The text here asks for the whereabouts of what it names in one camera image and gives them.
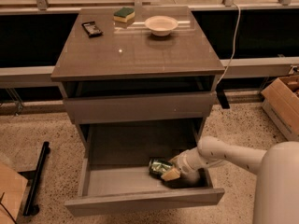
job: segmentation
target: drawer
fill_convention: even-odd
[[[167,183],[149,174],[150,159],[195,146],[191,119],[93,124],[78,197],[65,206],[85,216],[217,204],[224,190],[208,170]]]
[[[64,99],[73,123],[108,123],[207,117],[215,92]]]

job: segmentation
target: sponge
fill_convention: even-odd
[[[134,16],[135,16],[135,11],[133,8],[123,7],[122,9],[114,13],[113,20],[120,21],[120,22],[128,22]]]

